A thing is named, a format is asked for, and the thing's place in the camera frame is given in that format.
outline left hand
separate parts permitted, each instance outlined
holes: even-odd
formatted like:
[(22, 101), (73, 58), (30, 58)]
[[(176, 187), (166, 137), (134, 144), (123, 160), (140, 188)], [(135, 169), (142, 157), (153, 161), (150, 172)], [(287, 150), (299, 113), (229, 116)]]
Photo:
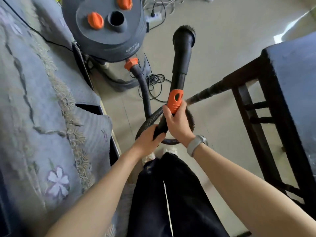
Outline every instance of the left hand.
[(135, 141), (131, 150), (135, 151), (138, 158), (143, 158), (147, 155), (150, 155), (154, 150), (159, 146), (160, 142), (166, 137), (165, 133), (161, 133), (154, 138), (154, 131), (158, 125), (152, 125), (147, 130), (143, 131), (140, 137)]

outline hand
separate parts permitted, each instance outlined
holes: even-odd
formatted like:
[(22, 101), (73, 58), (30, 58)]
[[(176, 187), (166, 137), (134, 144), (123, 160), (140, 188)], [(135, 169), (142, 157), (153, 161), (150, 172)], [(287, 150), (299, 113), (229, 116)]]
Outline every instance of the hand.
[(159, 146), (160, 142), (166, 137), (165, 133), (161, 133), (159, 136), (154, 138), (154, 131), (158, 125), (152, 125), (147, 130), (143, 131), (139, 138), (135, 141), (132, 146), (132, 150), (136, 152), (139, 159), (150, 155)]
[(195, 138), (195, 135), (192, 133), (186, 118), (186, 102), (182, 101), (175, 116), (171, 114), (168, 106), (164, 105), (162, 109), (171, 135), (187, 148), (188, 144)]

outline right hand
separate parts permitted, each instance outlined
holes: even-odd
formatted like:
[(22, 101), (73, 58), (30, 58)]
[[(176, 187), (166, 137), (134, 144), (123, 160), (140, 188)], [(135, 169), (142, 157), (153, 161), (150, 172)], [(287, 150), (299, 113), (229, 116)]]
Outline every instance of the right hand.
[(170, 134), (187, 148), (189, 143), (195, 138), (195, 135), (192, 133), (186, 118), (186, 102), (182, 101), (175, 116), (172, 115), (168, 106), (164, 105), (162, 109)]

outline white shoe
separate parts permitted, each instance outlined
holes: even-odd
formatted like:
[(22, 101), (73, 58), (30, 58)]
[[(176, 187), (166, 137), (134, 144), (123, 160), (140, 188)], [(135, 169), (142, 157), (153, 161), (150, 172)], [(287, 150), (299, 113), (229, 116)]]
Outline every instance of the white shoe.
[(178, 156), (178, 149), (175, 146), (164, 148), (163, 153), (166, 153), (166, 152), (169, 152), (171, 154), (175, 154), (176, 156)]
[(143, 166), (144, 166), (148, 161), (151, 161), (151, 160), (153, 160), (153, 159), (155, 159), (155, 158), (156, 158), (156, 156), (155, 156), (155, 153), (154, 153), (154, 152), (151, 153), (150, 155), (147, 155), (146, 157), (144, 157), (144, 158), (142, 159)]

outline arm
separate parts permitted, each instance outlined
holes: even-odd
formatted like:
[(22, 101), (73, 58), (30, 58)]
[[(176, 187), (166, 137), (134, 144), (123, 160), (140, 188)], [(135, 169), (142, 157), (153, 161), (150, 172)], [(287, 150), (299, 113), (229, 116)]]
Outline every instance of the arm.
[(166, 136), (160, 134), (152, 140), (156, 126), (149, 127), (140, 135), (109, 173), (50, 228), (46, 237), (104, 236), (129, 174), (136, 163), (151, 154)]
[[(170, 133), (185, 147), (195, 138), (185, 115), (186, 103), (173, 117), (164, 107)], [(316, 221), (282, 192), (200, 144), (194, 159), (243, 224), (257, 237), (316, 236)]]

